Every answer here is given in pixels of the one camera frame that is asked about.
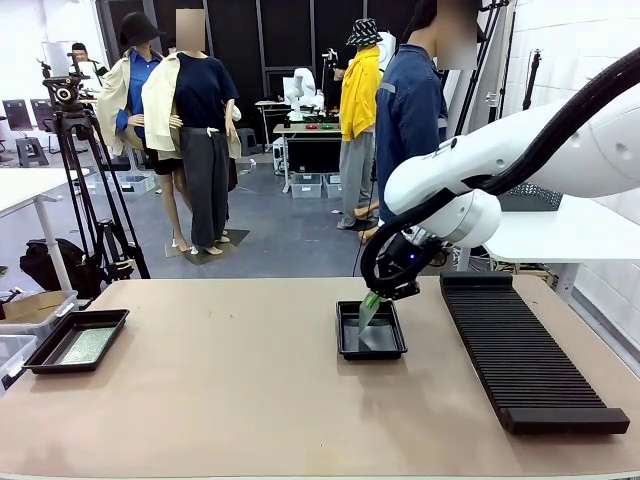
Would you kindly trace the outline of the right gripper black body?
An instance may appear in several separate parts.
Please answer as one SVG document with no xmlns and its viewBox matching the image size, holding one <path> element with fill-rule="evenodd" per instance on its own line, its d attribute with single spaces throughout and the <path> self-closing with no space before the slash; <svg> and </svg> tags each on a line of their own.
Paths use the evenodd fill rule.
<svg viewBox="0 0 640 480">
<path fill-rule="evenodd" d="M 398 289 L 440 253 L 440 240 L 424 229 L 403 229 L 377 255 L 377 289 Z"/>
</svg>

